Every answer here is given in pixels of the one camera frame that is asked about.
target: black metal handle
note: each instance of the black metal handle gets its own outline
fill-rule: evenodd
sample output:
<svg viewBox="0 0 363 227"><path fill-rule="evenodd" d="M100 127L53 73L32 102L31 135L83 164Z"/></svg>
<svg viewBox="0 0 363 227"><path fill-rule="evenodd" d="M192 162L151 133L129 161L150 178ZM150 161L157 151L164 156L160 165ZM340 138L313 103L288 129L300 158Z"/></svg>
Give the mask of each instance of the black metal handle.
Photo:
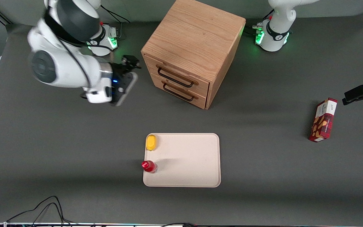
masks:
<svg viewBox="0 0 363 227"><path fill-rule="evenodd" d="M194 82L193 82L193 81L190 83L190 85L188 85L188 84L184 84L184 83L182 83L182 82L180 82L180 81L177 81L177 80L175 80L175 79L173 79L173 78L171 78L171 77L169 77L169 76L166 76L165 74L161 73L161 72L160 72L161 70L162 70L162 68L161 68L161 67L159 67L159 68L158 68L158 74L159 74L160 76L163 76L164 78L169 79L169 80L171 80L171 81L175 82L176 84L182 85L182 86L184 86L184 87L186 87L186 88L191 88L191 87L193 86L193 84L194 84Z"/></svg>
<svg viewBox="0 0 363 227"><path fill-rule="evenodd" d="M187 102L191 102L191 101L193 101L193 99L194 99L194 96L192 96L192 97L191 97L191 99L187 99L186 97L183 97L183 96L181 96L181 95L177 94L176 92L173 92L173 91L171 91L171 90L167 89L167 88L166 88L166 83L163 83L163 89L164 89L165 91L167 91L167 92L171 93L172 95L175 95L175 96L179 97L180 99L184 99L184 100L186 100Z"/></svg>

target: plastic tray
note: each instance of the plastic tray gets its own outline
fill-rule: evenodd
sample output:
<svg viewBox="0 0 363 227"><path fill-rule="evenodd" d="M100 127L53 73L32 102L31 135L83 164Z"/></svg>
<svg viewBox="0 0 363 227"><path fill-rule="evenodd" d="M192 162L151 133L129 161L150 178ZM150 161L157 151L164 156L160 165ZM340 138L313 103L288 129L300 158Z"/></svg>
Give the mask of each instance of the plastic tray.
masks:
<svg viewBox="0 0 363 227"><path fill-rule="evenodd" d="M151 133L155 150L145 148L145 160L157 164L144 171L148 187L218 187L221 183L219 137L214 133Z"/></svg>

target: gray tabletop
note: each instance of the gray tabletop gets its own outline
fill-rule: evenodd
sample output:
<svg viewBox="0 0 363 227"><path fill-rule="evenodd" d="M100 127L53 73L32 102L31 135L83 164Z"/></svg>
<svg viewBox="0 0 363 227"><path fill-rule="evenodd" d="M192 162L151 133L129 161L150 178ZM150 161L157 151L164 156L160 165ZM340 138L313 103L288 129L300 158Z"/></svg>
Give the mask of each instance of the gray tabletop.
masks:
<svg viewBox="0 0 363 227"><path fill-rule="evenodd" d="M125 24L116 59L142 60L156 26ZM0 221L57 195L78 222L363 226L363 102L340 102L331 138L307 140L317 103L363 84L363 15L298 19L292 29L277 53L242 37L201 110L155 88L146 68L118 108L37 82L29 27L16 27L0 62ZM145 186L151 132L218 134L221 185ZM41 221L58 218L51 210Z"/></svg>

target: gray backdrop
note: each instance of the gray backdrop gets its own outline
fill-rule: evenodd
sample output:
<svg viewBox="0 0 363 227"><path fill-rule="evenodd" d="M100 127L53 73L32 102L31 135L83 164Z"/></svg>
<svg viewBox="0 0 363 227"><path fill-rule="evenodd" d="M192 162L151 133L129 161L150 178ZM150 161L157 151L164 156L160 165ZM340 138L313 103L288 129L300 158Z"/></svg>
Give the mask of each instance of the gray backdrop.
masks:
<svg viewBox="0 0 363 227"><path fill-rule="evenodd" d="M102 5L131 21L160 21L175 0L102 0ZM267 0L199 0L244 18L265 16ZM15 23L35 25L44 10L43 0L0 0L0 11ZM340 17L363 13L363 0L320 0L296 8L298 17ZM98 9L104 22L114 21Z"/></svg>

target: yellow sponge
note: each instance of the yellow sponge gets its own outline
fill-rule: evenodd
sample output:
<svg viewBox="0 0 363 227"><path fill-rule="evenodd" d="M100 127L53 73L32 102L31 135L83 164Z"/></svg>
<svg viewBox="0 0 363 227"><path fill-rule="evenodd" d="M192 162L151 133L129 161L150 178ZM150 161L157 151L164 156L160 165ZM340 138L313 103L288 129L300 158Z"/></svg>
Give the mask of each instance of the yellow sponge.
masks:
<svg viewBox="0 0 363 227"><path fill-rule="evenodd" d="M147 150L148 151L153 151L156 148L156 136L154 135L149 135L147 137Z"/></svg>

